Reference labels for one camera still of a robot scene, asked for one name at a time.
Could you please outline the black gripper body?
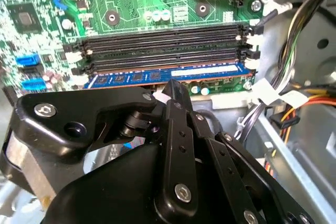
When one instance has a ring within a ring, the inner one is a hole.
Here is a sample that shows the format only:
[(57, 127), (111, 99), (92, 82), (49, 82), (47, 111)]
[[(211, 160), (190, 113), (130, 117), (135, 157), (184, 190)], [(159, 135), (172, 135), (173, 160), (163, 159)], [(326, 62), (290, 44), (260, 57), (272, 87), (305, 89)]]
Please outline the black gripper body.
[[(137, 147), (65, 186), (44, 223), (166, 223), (155, 208), (160, 180), (158, 145)], [(195, 162), (198, 208), (171, 223), (243, 223), (244, 208), (229, 200), (214, 166)]]

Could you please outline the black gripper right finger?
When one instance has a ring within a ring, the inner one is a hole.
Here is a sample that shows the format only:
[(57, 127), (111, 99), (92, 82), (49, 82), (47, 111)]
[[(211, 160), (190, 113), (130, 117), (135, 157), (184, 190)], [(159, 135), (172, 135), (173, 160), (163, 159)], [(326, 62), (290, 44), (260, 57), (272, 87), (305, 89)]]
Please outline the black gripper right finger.
[(181, 85), (200, 163), (198, 209), (182, 223), (314, 223), (312, 217), (227, 132), (214, 134), (197, 118), (187, 88)]

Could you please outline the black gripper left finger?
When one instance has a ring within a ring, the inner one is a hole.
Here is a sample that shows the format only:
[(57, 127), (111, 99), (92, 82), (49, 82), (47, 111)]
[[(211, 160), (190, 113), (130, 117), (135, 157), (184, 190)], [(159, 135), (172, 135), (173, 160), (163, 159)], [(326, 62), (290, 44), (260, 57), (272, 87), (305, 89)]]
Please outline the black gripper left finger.
[(27, 94), (10, 121), (10, 141), (27, 148), (20, 165), (38, 197), (146, 145), (161, 148), (156, 210), (196, 210), (194, 133), (181, 83), (170, 80), (166, 102), (142, 87)]

